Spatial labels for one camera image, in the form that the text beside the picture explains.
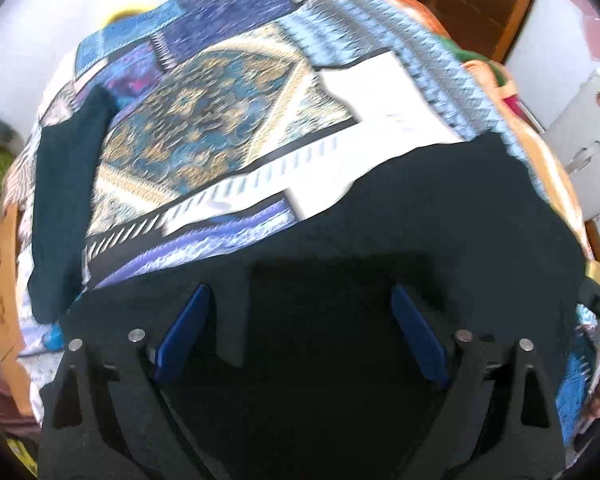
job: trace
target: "orange fabric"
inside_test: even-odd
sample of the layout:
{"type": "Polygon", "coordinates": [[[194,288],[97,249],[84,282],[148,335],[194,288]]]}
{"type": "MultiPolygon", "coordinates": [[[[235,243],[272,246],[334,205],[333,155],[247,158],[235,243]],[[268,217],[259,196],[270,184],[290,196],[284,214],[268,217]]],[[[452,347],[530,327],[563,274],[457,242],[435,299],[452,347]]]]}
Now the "orange fabric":
{"type": "Polygon", "coordinates": [[[438,19],[433,15],[427,6],[421,4],[418,0],[388,0],[390,3],[402,7],[409,16],[420,22],[421,25],[428,28],[431,32],[449,38],[449,33],[445,30],[438,19]]]}
{"type": "Polygon", "coordinates": [[[544,140],[525,121],[513,113],[502,100],[496,79],[489,65],[483,61],[472,60],[464,63],[464,67],[495,103],[498,111],[507,121],[518,142],[525,150],[532,167],[536,170],[536,175],[542,182],[554,211],[564,219],[576,235],[584,253],[592,259],[593,255],[584,229],[580,203],[564,168],[544,140]]]}

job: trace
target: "purple fabric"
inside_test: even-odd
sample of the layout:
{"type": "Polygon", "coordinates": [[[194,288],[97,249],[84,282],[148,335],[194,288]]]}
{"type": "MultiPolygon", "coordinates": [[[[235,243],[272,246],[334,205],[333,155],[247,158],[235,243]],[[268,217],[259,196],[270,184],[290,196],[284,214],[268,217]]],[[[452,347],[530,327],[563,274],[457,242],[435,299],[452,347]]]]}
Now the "purple fabric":
{"type": "Polygon", "coordinates": [[[93,76],[78,92],[76,104],[78,107],[82,106],[95,85],[104,86],[114,97],[120,110],[109,125],[112,128],[154,90],[163,75],[154,49],[147,41],[120,56],[93,76]]]}
{"type": "Polygon", "coordinates": [[[178,63],[298,8],[291,0],[178,0],[178,4],[187,14],[160,31],[178,63]]]}
{"type": "Polygon", "coordinates": [[[153,249],[136,256],[133,260],[107,276],[95,288],[113,285],[114,283],[131,278],[132,276],[143,274],[142,268],[147,264],[155,262],[158,258],[174,254],[187,246],[197,246],[201,248],[200,252],[203,254],[196,258],[183,257],[180,262],[181,264],[195,259],[208,258],[217,254],[227,254],[237,251],[240,248],[251,245],[255,241],[273,234],[274,232],[290,227],[298,221],[286,200],[279,200],[275,204],[270,205],[253,215],[247,216],[246,218],[235,219],[235,216],[225,215],[217,217],[217,220],[219,222],[218,225],[192,229],[178,238],[174,238],[173,240],[158,245],[153,249]],[[286,215],[285,221],[279,222],[273,228],[263,228],[267,221],[272,220],[278,215],[286,215]],[[211,239],[213,239],[214,242],[210,244],[208,248],[205,248],[205,242],[211,239]]]}

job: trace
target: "dark teal cloth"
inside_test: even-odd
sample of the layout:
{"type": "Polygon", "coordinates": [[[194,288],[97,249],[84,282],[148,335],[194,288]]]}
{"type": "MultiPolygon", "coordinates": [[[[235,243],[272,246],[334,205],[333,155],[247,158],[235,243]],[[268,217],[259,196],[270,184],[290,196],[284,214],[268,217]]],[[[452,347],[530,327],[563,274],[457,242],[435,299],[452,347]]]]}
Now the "dark teal cloth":
{"type": "Polygon", "coordinates": [[[29,296],[39,323],[53,323],[82,287],[82,248],[100,146],[115,100],[96,86],[69,120],[42,129],[36,161],[29,296]]]}

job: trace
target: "metal screw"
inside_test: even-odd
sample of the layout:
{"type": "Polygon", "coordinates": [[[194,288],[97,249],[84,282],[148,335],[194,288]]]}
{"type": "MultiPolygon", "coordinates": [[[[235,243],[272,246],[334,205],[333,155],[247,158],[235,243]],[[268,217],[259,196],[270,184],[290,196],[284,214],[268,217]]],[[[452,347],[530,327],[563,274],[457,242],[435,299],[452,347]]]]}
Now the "metal screw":
{"type": "Polygon", "coordinates": [[[474,335],[465,328],[456,331],[456,339],[463,343],[470,343],[474,339],[474,335]]]}
{"type": "Polygon", "coordinates": [[[138,341],[142,341],[145,335],[146,334],[144,333],[144,330],[142,330],[141,328],[135,328],[131,332],[129,332],[128,338],[129,341],[131,341],[132,343],[137,343],[138,341]]]}
{"type": "Polygon", "coordinates": [[[534,344],[531,339],[522,338],[518,344],[525,352],[531,352],[534,349],[534,344]]]}
{"type": "Polygon", "coordinates": [[[75,352],[80,348],[82,348],[82,339],[71,339],[71,341],[69,341],[69,350],[71,350],[71,352],[75,352]]]}

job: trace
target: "cardboard box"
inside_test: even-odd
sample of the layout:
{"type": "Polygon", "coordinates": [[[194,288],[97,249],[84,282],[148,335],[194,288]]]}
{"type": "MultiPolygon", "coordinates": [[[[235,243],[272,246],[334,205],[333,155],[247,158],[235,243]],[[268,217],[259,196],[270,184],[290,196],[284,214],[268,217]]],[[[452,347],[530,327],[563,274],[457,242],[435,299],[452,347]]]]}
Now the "cardboard box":
{"type": "Polygon", "coordinates": [[[11,204],[0,223],[0,366],[22,415],[33,415],[30,379],[16,357],[24,348],[16,309],[16,247],[18,207],[11,204]]]}

